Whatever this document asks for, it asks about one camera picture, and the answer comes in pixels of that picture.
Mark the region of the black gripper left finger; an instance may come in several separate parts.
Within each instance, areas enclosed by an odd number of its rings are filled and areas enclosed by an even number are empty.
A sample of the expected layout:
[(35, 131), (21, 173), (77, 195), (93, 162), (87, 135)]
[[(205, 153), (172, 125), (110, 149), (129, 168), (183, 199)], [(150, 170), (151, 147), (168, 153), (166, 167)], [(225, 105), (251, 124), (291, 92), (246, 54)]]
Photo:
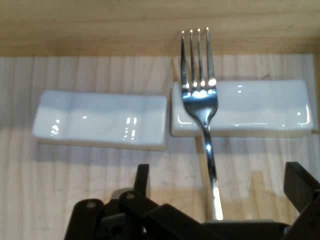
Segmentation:
[(148, 197), (149, 165), (137, 167), (132, 188), (121, 189), (108, 203), (85, 199), (75, 204), (66, 240), (201, 240), (202, 224), (177, 208)]

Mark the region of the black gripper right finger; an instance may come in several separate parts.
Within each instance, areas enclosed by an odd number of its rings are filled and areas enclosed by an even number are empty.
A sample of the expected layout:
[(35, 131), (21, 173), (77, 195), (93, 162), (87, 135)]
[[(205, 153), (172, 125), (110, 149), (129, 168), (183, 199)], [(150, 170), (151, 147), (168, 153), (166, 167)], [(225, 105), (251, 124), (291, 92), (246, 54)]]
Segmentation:
[(320, 183), (298, 162), (285, 164), (283, 191), (299, 216), (285, 232), (285, 240), (320, 238)]

